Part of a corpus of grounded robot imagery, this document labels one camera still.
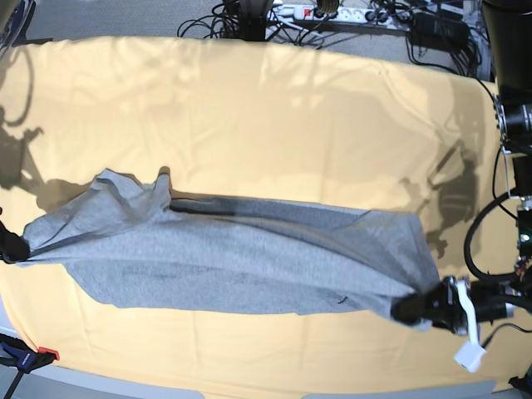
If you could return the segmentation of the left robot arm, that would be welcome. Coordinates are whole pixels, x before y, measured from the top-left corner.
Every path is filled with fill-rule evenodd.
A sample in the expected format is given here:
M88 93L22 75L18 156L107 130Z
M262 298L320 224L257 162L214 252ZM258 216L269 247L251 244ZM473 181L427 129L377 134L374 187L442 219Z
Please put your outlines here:
M447 277L431 291L395 303L392 318L413 326L429 322L478 342L481 323L510 318L514 308L531 309L531 3L484 1L481 4L490 40L498 92L492 97L507 189L480 211L468 229L463 254L475 277ZM475 265L471 243L482 221L507 200L519 200L515 213L518 256L512 272L489 274Z

